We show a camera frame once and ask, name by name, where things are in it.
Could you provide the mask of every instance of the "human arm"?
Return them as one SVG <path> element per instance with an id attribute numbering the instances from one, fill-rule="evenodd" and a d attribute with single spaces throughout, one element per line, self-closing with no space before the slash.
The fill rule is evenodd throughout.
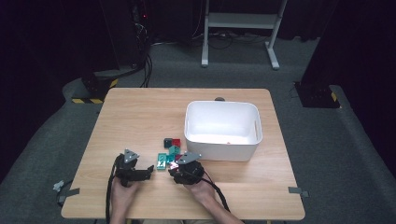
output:
<path id="1" fill-rule="evenodd" d="M 204 174 L 203 178 L 210 180 L 207 174 Z M 216 200 L 213 187 L 205 181 L 200 181 L 193 185 L 184 185 L 184 187 L 191 192 L 194 199 L 200 203 L 219 224 L 243 223 L 239 218 L 224 209 Z"/>
<path id="2" fill-rule="evenodd" d="M 125 223 L 126 213 L 134 196 L 140 187 L 140 182 L 135 181 L 129 188 L 125 188 L 118 177 L 114 177 L 111 188 L 111 217 L 110 224 Z"/>

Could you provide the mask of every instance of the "gray carpet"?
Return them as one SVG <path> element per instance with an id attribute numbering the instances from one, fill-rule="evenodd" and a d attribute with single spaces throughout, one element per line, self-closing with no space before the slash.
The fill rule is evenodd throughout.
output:
<path id="1" fill-rule="evenodd" d="M 274 71 L 262 42 L 249 39 L 235 40 L 226 49 L 209 49 L 207 68 L 200 66 L 201 48 L 153 46 L 149 86 L 268 89 L 298 186 L 311 195 L 303 199 L 305 218 L 288 223 L 393 223 L 395 178 L 376 153 L 342 89 L 331 86 L 342 108 L 321 109 L 302 107 L 293 88 L 318 41 L 278 39 L 275 51 L 280 69 Z M 227 42 L 211 40 L 211 45 L 221 48 Z M 117 88 L 139 87 L 143 75 L 140 71 L 122 77 Z M 93 223 L 62 218 L 52 189 L 60 180 L 73 179 L 102 107 L 71 103 L 79 82 L 64 87 L 67 102 L 36 132 L 1 184 L 0 223 Z"/>

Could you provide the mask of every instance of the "small block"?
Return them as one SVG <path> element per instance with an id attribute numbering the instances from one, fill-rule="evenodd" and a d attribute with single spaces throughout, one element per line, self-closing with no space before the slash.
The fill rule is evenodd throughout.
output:
<path id="1" fill-rule="evenodd" d="M 169 148 L 172 146 L 172 138 L 165 138 L 163 139 L 163 147 Z"/>
<path id="2" fill-rule="evenodd" d="M 166 164 L 169 164 L 171 161 L 175 161 L 175 154 L 169 154 L 166 156 Z"/>
<path id="3" fill-rule="evenodd" d="M 171 146 L 169 147 L 169 155 L 171 154 L 179 154 L 180 153 L 180 147 L 176 147 L 176 146 Z"/>
<path id="4" fill-rule="evenodd" d="M 178 138 L 173 139 L 172 146 L 180 147 L 180 139 Z"/>
<path id="5" fill-rule="evenodd" d="M 158 153 L 157 170 L 166 169 L 166 153 Z"/>
<path id="6" fill-rule="evenodd" d="M 175 161 L 178 161 L 178 159 L 180 159 L 183 155 L 177 154 L 175 155 Z"/>
<path id="7" fill-rule="evenodd" d="M 177 169 L 177 168 L 178 168 L 178 164 L 175 163 L 174 161 L 171 161 L 169 163 L 169 169 L 174 170 L 174 169 Z"/>

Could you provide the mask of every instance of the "white storage box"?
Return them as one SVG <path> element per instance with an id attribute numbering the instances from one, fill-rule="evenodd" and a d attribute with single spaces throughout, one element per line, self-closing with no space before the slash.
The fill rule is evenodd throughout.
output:
<path id="1" fill-rule="evenodd" d="M 202 160 L 248 161 L 262 141 L 257 107 L 249 103 L 194 101 L 184 127 L 187 150 Z"/>

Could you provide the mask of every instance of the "green block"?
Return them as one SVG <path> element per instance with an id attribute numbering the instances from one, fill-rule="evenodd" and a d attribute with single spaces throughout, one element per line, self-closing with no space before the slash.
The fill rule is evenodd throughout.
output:
<path id="1" fill-rule="evenodd" d="M 166 153 L 158 153 L 157 170 L 166 169 Z"/>
<path id="2" fill-rule="evenodd" d="M 169 162 L 175 161 L 175 154 L 170 154 L 166 156 L 166 164 L 169 164 Z"/>
<path id="3" fill-rule="evenodd" d="M 177 155 L 180 153 L 180 147 L 177 146 L 171 146 L 169 147 L 169 155 Z"/>

